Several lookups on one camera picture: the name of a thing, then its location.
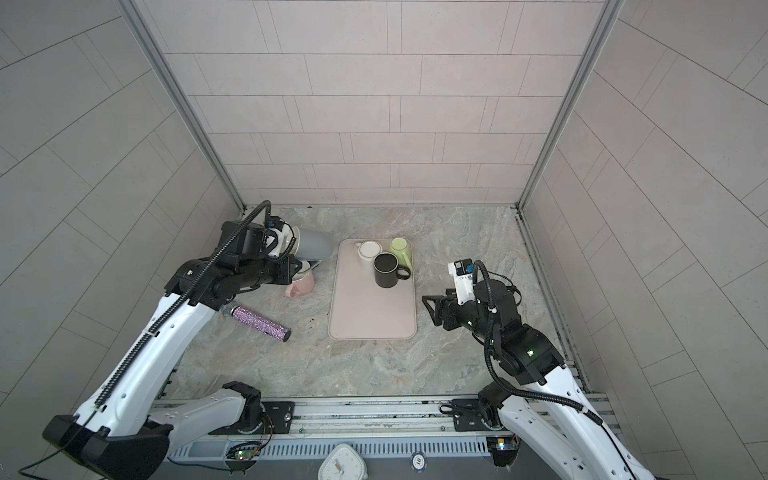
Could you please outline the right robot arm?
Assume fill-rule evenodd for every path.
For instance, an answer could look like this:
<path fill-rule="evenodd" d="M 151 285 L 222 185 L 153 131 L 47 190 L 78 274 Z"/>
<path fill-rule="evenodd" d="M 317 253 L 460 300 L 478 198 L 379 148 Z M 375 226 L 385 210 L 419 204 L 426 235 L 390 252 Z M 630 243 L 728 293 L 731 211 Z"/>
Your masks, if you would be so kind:
<path fill-rule="evenodd" d="M 480 260 L 448 266 L 444 295 L 422 298 L 434 325 L 463 327 L 483 346 L 492 378 L 478 395 L 487 426 L 517 435 L 562 479 L 650 479 L 653 474 L 593 408 L 548 337 L 523 322 L 522 295 Z"/>

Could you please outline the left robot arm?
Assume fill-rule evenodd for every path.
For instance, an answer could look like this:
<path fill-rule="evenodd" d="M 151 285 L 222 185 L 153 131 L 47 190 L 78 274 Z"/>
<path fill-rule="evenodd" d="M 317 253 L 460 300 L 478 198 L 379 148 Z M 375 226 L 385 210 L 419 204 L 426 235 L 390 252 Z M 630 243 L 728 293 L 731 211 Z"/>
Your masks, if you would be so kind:
<path fill-rule="evenodd" d="M 268 200 L 221 231 L 211 255 L 172 276 L 147 326 L 94 394 L 49 421 L 42 437 L 56 453 L 106 479 L 148 479 L 169 454 L 210 432 L 269 430 L 260 391 L 238 381 L 178 411 L 151 411 L 192 340 L 223 307 L 262 285 L 292 284 L 303 264 L 316 266 L 334 251 L 330 235 L 291 225 Z"/>

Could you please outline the grey mug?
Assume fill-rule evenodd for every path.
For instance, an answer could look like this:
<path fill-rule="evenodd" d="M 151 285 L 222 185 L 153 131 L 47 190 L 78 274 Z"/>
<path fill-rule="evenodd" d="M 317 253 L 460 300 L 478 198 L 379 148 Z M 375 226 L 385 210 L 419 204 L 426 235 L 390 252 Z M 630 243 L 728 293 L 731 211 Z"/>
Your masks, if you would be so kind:
<path fill-rule="evenodd" d="M 290 254 L 295 258 L 320 262 L 328 260 L 335 250 L 335 243 L 330 234 L 307 228 L 295 227 L 293 229 L 295 243 L 290 249 Z"/>

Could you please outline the pink mug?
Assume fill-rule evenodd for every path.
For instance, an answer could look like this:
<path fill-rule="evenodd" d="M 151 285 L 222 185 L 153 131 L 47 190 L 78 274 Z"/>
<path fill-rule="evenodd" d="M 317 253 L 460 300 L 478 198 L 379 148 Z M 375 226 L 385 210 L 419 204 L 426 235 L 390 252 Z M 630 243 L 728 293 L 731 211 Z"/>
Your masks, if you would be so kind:
<path fill-rule="evenodd" d="M 292 279 L 285 290 L 288 298 L 298 298 L 310 294 L 314 290 L 315 279 L 312 268 L 302 268 Z"/>

